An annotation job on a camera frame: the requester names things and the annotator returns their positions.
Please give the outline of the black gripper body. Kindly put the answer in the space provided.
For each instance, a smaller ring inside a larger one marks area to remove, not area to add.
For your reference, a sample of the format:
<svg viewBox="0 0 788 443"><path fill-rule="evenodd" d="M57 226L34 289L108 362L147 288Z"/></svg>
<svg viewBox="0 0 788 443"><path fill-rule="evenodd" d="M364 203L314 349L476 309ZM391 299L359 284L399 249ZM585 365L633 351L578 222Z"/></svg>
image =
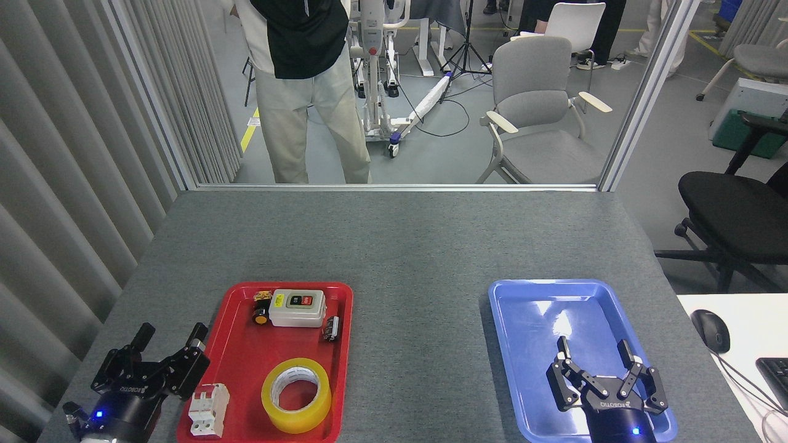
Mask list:
<svg viewBox="0 0 788 443"><path fill-rule="evenodd" d="M119 391L95 391L100 398L79 431L81 441L147 442L165 400L160 389L160 377L144 377Z"/></svg>
<svg viewBox="0 0 788 443"><path fill-rule="evenodd" d="M644 402L632 390L608 387L603 397L585 387L585 417L593 442L656 442L652 424L644 411Z"/></svg>

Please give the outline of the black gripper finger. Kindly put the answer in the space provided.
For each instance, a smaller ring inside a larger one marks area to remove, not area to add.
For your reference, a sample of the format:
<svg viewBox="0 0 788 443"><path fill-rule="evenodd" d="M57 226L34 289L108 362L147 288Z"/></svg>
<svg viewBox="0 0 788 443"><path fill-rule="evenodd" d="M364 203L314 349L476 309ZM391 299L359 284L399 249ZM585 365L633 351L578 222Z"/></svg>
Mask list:
<svg viewBox="0 0 788 443"><path fill-rule="evenodd" d="M204 353L207 335L206 325L195 323L185 346L160 360L157 376L161 378L161 389L158 398L162 400L170 395L185 401L194 393L209 365L209 358Z"/></svg>
<svg viewBox="0 0 788 443"><path fill-rule="evenodd" d="M596 377L574 363L566 337L559 337L557 348L559 351L548 367L547 378L558 409L566 412L588 404L587 395L590 392L605 400L607 389Z"/></svg>
<svg viewBox="0 0 788 443"><path fill-rule="evenodd" d="M638 356L634 356L627 340L619 340L618 351L627 373L618 389L618 398L627 401L638 380L645 387L647 398L641 399L640 409L650 414L661 414L668 408L668 401L662 387L661 374L656 367L646 368Z"/></svg>
<svg viewBox="0 0 788 443"><path fill-rule="evenodd" d="M142 352L154 336L155 328L148 322L140 326L129 345L111 349L99 367L91 389L119 391L121 385L133 385L143 380Z"/></svg>

